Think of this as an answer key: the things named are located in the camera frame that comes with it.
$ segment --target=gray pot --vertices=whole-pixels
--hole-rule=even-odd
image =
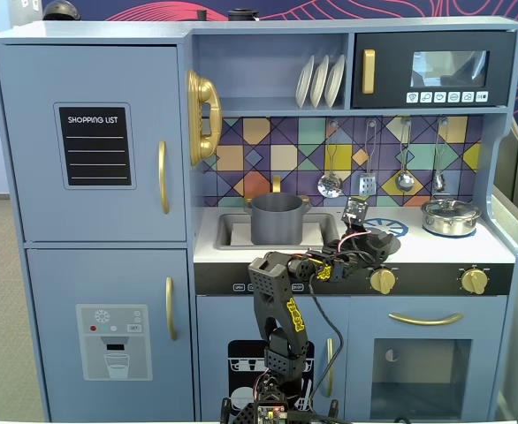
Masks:
[[[246,204],[254,245],[299,245],[308,200],[290,193],[266,193]]]
[[[439,236],[463,237],[475,230],[481,210],[465,201],[434,200],[422,206],[423,228]]]

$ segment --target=oven window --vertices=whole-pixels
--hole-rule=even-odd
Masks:
[[[375,340],[371,419],[459,420],[471,340]]]
[[[488,51],[415,51],[411,87],[484,87]]]

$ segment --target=microwave window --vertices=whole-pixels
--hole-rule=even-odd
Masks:
[[[411,87],[484,87],[487,51],[415,51]]]

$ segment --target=colorful tile backsplash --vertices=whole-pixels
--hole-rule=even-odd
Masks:
[[[280,175],[281,190],[306,194],[313,206],[344,206],[346,196],[359,193],[359,177],[365,172],[365,117],[243,117],[225,118],[217,152],[204,161],[204,200],[207,206],[242,206],[246,197],[270,190]],[[411,117],[411,144],[407,169],[415,178],[408,193],[395,185],[400,170],[401,117],[376,117],[377,136],[371,168],[377,174],[377,195],[370,206],[420,206],[431,194],[438,117]],[[446,190],[470,201],[477,163],[483,117],[449,117],[446,150],[442,155]],[[374,130],[369,130],[368,150]],[[439,143],[446,138],[440,130]],[[333,168],[344,181],[344,196],[325,199],[317,182]]]

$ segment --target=purple wall mural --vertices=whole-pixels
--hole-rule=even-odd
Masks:
[[[208,10],[209,20],[227,20],[227,11],[246,7],[261,19],[371,19],[424,16],[499,15],[518,20],[518,0],[196,0],[149,2],[72,0],[85,20],[191,20],[198,9]],[[518,92],[514,116],[518,122]]]

